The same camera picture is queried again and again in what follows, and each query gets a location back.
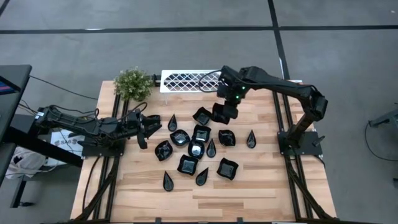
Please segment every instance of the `white bag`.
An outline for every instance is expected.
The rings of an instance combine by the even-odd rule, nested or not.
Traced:
[[[18,146],[8,166],[6,177],[8,179],[16,179],[23,176],[23,174],[33,177],[37,172],[41,172],[39,168],[42,167],[44,162],[45,156]]]

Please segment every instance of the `metal bracket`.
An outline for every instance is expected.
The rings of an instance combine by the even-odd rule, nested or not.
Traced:
[[[119,157],[124,154],[125,139],[119,140],[114,143],[113,147],[100,147],[100,146],[85,146],[81,152],[81,156],[105,156],[105,157]]]
[[[243,224],[243,223],[244,223],[242,217],[238,217],[238,218],[236,219],[236,221],[237,221],[238,224]]]
[[[286,144],[287,132],[281,131],[277,133],[279,151],[282,155],[296,156],[296,155],[322,155],[322,148],[320,144],[313,144],[319,140],[318,133],[315,131],[308,131],[304,134],[301,147],[292,149]]]

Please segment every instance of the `black teardrop-shaped dish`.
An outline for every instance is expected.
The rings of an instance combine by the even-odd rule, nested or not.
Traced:
[[[193,130],[192,139],[207,142],[210,138],[211,128],[197,124]]]
[[[201,125],[206,125],[211,119],[211,112],[206,110],[204,107],[201,107],[192,117]]]
[[[177,170],[183,174],[194,175],[197,170],[198,159],[182,155]]]
[[[255,135],[254,135],[253,130],[251,130],[251,132],[250,132],[250,134],[249,134],[249,137],[248,137],[248,140],[246,141],[246,144],[247,144],[248,147],[251,148],[251,149],[253,149],[253,148],[256,146],[257,141],[256,141],[256,137],[255,137]]]
[[[205,144],[203,141],[193,139],[188,145],[188,154],[197,159],[201,159],[205,153]]]
[[[216,153],[216,146],[214,145],[213,139],[211,139],[209,145],[207,146],[206,154],[209,158],[213,158],[216,156]]]
[[[235,134],[230,130],[219,130],[218,140],[223,146],[235,146]]]
[[[197,185],[202,186],[206,183],[208,172],[209,172],[209,168],[207,167],[204,171],[202,171],[202,172],[200,172],[200,174],[198,174],[197,179],[196,179]]]
[[[163,189],[165,191],[172,191],[174,188],[174,183],[172,178],[169,176],[169,174],[165,171],[164,172],[164,177],[163,177]]]
[[[233,180],[236,175],[236,170],[238,169],[239,165],[234,161],[229,161],[223,158],[220,161],[220,166],[218,166],[217,174],[228,178],[229,180]]]
[[[175,119],[175,114],[170,118],[169,124],[167,125],[169,131],[177,130],[177,119]]]
[[[173,153],[173,147],[168,140],[162,141],[155,148],[155,155],[159,161],[169,158]]]
[[[188,133],[186,133],[184,130],[181,130],[181,129],[176,130],[173,133],[171,133],[170,139],[177,146],[183,146],[186,143],[191,141],[191,138],[189,137]]]
[[[211,120],[214,122],[219,122],[223,124],[228,124],[230,118],[223,115],[224,105],[215,103],[213,105],[213,113],[211,114]]]

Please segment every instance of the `table leg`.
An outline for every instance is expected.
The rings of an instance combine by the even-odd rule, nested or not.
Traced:
[[[51,157],[53,159],[66,162],[77,167],[82,167],[83,159],[71,152],[60,149],[48,142],[37,139],[34,136],[26,134],[16,128],[9,127],[4,136],[4,141],[13,142],[18,146],[24,147],[31,151],[40,153],[41,155]]]

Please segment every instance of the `black desk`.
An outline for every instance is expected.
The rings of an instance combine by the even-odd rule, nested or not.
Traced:
[[[12,125],[10,126],[26,88],[31,70],[32,66],[30,65],[0,65],[0,76],[21,88],[21,91],[18,93],[0,95],[0,185],[16,146],[30,149],[44,156],[77,167],[83,165],[83,160],[79,156],[39,140],[35,135],[29,134]]]

